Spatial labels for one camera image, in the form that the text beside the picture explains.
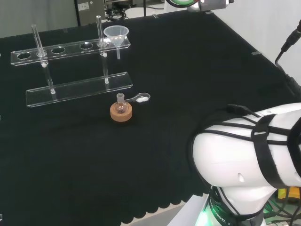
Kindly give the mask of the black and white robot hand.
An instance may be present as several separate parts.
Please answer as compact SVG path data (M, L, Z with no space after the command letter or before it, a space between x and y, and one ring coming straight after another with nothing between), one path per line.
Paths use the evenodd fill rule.
M224 9L234 2L234 0L166 0L164 11L174 12L185 9L189 12L211 11Z

